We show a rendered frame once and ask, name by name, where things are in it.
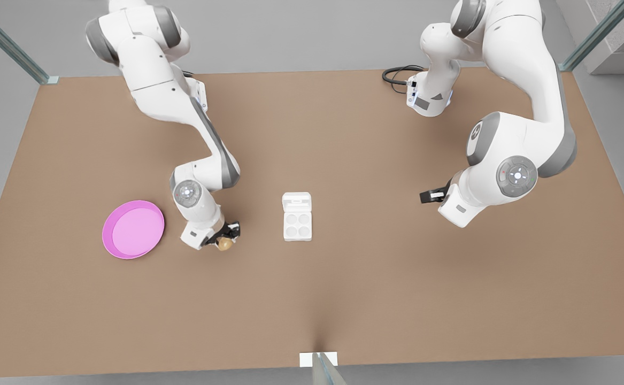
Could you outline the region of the white egg box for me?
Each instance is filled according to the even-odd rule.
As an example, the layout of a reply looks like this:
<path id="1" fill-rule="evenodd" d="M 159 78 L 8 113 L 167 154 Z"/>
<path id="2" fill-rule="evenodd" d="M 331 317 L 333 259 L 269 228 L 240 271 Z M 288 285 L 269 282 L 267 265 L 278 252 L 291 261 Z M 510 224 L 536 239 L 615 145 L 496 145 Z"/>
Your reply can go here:
<path id="1" fill-rule="evenodd" d="M 284 213 L 284 241 L 312 241 L 312 213 Z"/>

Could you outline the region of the white egg box lid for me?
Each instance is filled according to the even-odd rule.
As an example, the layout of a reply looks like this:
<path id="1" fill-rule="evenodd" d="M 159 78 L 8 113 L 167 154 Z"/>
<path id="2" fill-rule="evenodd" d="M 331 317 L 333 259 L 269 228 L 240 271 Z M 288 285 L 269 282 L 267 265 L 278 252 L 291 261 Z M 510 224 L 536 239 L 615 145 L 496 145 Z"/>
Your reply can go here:
<path id="1" fill-rule="evenodd" d="M 282 196 L 285 213 L 305 213 L 312 211 L 312 199 L 309 192 L 286 192 Z"/>

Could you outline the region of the pink round plate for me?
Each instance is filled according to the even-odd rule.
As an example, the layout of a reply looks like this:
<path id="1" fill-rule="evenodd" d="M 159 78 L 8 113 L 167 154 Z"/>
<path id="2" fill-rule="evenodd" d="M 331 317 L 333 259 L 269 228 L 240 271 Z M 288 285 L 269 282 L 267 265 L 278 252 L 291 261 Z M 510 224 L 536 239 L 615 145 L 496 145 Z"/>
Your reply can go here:
<path id="1" fill-rule="evenodd" d="M 144 200 L 130 201 L 111 212 L 102 228 L 104 248 L 121 260 L 149 253 L 164 234 L 165 219 L 160 208 Z"/>

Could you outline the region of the silver frame post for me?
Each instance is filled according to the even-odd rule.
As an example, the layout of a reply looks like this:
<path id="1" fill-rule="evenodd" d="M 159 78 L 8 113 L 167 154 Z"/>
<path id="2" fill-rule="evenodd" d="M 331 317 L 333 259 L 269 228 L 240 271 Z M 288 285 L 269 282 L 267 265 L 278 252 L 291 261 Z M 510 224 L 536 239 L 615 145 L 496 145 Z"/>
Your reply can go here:
<path id="1" fill-rule="evenodd" d="M 36 61 L 0 27 L 0 49 L 40 85 L 57 84 L 59 76 L 48 75 Z"/>
<path id="2" fill-rule="evenodd" d="M 312 385 L 348 385 L 337 370 L 337 352 L 301 352 L 299 367 L 312 368 Z"/>
<path id="3" fill-rule="evenodd" d="M 578 64 L 603 41 L 607 35 L 624 19 L 624 0 L 618 0 L 609 12 L 595 25 L 587 34 L 583 41 L 567 56 L 562 63 L 558 64 L 558 69 L 562 72 L 573 72 Z"/>

